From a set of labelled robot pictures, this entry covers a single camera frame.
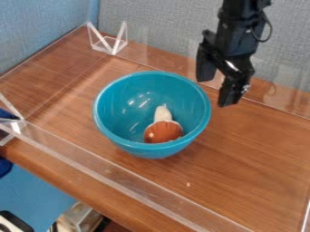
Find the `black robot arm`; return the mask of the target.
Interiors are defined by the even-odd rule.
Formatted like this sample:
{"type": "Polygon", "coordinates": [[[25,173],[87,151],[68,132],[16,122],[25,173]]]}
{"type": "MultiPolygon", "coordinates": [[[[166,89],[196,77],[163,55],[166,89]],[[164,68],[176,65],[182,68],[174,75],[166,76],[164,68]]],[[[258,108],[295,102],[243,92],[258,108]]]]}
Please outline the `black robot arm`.
{"type": "Polygon", "coordinates": [[[208,29],[202,31],[196,80],[210,81],[216,71],[224,75],[219,107],[237,104],[251,87],[251,56],[259,43],[265,43],[273,34],[273,25],[265,14],[265,8],[270,5],[271,0],[223,0],[216,32],[208,29]]]}

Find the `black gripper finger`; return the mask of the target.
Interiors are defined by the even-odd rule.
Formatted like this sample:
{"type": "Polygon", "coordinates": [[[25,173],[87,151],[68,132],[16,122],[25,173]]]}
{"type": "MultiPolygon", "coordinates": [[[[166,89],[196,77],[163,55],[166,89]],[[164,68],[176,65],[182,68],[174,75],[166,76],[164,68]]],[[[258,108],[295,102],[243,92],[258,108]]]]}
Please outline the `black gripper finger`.
{"type": "Polygon", "coordinates": [[[227,76],[219,89],[218,106],[226,107],[237,104],[246,91],[247,81],[227,76]]]}
{"type": "Polygon", "coordinates": [[[196,55],[196,80],[199,82],[208,82],[214,79],[216,67],[214,65],[211,56],[203,51],[198,50],[196,55]]]}

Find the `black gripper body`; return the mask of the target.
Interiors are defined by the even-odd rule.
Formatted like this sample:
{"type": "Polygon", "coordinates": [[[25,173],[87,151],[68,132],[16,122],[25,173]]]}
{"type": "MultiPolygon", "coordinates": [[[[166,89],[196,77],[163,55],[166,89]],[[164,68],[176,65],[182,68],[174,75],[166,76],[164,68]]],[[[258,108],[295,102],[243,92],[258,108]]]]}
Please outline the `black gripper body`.
{"type": "Polygon", "coordinates": [[[258,25],[231,28],[220,26],[216,32],[203,30],[202,36],[198,50],[203,50],[211,56],[212,64],[224,77],[247,81],[249,89],[254,75],[251,56],[261,42],[261,27],[258,25]]]}

